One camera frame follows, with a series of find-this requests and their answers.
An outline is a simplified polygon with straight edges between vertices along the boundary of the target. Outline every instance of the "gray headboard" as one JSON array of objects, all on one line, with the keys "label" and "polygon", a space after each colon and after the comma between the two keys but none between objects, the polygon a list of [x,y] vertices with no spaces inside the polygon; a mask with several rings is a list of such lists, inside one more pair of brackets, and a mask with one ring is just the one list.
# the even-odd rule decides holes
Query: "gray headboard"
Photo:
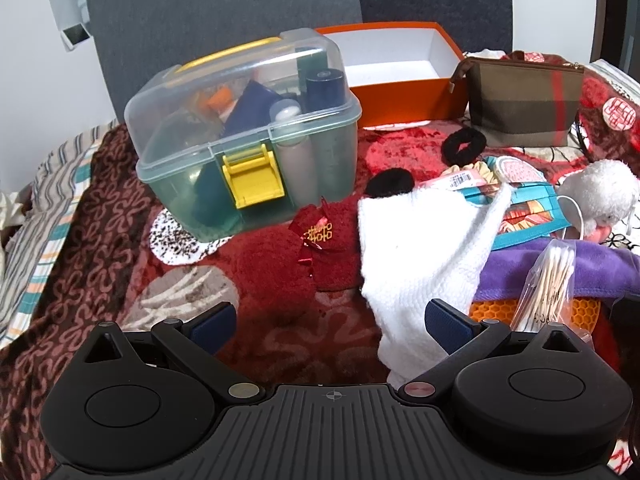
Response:
[{"label": "gray headboard", "polygon": [[439,22],[462,50],[511,48],[511,0],[87,0],[117,117],[174,64],[299,27]]}]

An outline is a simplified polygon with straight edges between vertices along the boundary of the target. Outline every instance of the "zipper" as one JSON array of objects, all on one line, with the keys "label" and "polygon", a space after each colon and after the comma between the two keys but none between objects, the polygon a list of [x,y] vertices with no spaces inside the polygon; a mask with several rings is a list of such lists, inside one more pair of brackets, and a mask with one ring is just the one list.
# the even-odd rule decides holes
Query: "zipper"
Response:
[{"label": "zipper", "polygon": [[584,66],[580,63],[565,63],[556,65],[553,63],[538,63],[534,61],[524,61],[521,59],[492,59],[486,57],[467,57],[458,63],[458,66],[449,79],[449,92],[453,92],[456,82],[462,79],[466,72],[474,65],[474,63],[495,63],[502,66],[513,66],[518,68],[537,68],[542,70],[561,70],[564,72],[584,73]]}]

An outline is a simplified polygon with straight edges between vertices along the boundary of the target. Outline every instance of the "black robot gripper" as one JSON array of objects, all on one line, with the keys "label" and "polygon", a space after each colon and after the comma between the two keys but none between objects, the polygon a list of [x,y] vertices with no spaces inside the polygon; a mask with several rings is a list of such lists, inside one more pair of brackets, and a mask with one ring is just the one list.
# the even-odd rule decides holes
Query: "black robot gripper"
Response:
[{"label": "black robot gripper", "polygon": [[449,357],[397,392],[265,391],[212,356],[235,324],[228,303],[150,332],[98,323],[42,410],[50,478],[616,477],[606,463],[631,390],[562,324],[516,333],[433,300],[425,325]]}]

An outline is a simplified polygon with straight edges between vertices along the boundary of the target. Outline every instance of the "striped sheet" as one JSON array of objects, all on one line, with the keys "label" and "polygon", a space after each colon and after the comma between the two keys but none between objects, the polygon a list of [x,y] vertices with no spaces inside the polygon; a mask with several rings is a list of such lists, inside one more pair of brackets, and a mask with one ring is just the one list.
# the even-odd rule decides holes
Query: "striped sheet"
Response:
[{"label": "striped sheet", "polygon": [[636,106],[640,106],[640,83],[638,81],[604,59],[588,64],[587,68],[607,81],[622,97]]},{"label": "striped sheet", "polygon": [[116,124],[112,121],[67,141],[38,168],[33,209],[7,247],[0,287],[0,348],[29,327],[78,203],[91,183],[92,156],[102,136]]}]

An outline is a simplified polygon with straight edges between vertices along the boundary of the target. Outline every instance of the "scrunchie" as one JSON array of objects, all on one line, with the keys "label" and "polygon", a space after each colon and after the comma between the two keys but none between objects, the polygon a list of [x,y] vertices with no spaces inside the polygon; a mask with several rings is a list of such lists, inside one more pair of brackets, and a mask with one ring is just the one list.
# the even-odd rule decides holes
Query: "scrunchie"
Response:
[{"label": "scrunchie", "polygon": [[[468,146],[460,149],[462,144]],[[471,164],[484,152],[486,137],[475,128],[465,127],[453,132],[442,143],[442,158],[450,166],[466,166]]]},{"label": "scrunchie", "polygon": [[364,194],[372,198],[409,193],[415,185],[411,173],[403,168],[381,171],[367,182]]}]

